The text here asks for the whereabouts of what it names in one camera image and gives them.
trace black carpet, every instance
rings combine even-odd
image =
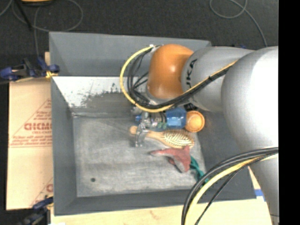
[[[0,13],[10,0],[0,0]],[[72,32],[142,35],[170,38],[198,38],[216,46],[260,49],[265,42],[247,14],[257,21],[267,46],[278,45],[279,0],[247,0],[247,10],[234,19],[215,15],[210,0],[74,0],[83,10],[83,20]],[[235,0],[244,5],[245,0]],[[226,0],[216,0],[214,8],[232,16],[241,8]],[[15,66],[22,58],[34,60],[33,31],[14,16],[11,6],[0,16],[0,69]],[[23,6],[31,23],[36,7]],[[56,0],[38,10],[36,25],[45,30],[67,30],[80,21],[80,9],[69,0]],[[48,34],[37,31],[38,52],[49,50]],[[30,211],[4,211],[8,141],[8,87],[0,86],[0,224],[20,221]]]

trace clamp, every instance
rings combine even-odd
[[[57,75],[60,67],[56,64],[47,65],[41,57],[37,58],[37,64],[31,64],[27,58],[24,58],[20,65],[15,67],[6,67],[0,71],[0,77],[6,81],[18,81],[24,78],[51,77]]]

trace orange ball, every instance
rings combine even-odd
[[[187,121],[185,129],[189,132],[196,133],[202,130],[205,125],[205,119],[202,113],[198,111],[187,112]]]

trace brush bristles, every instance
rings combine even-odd
[[[193,138],[183,130],[167,130],[163,132],[164,140],[170,144],[170,146],[192,147],[194,145]]]

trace blue clamp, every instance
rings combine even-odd
[[[60,67],[56,64],[48,66],[41,57],[37,58],[37,64],[34,65],[27,58],[24,58],[19,66],[2,69],[0,77],[8,81],[17,81],[28,77],[46,77],[49,72],[51,74],[58,74]]]
[[[17,223],[17,225],[45,225],[51,221],[50,210],[47,205],[53,203],[53,197],[48,197],[33,205],[33,213]]]

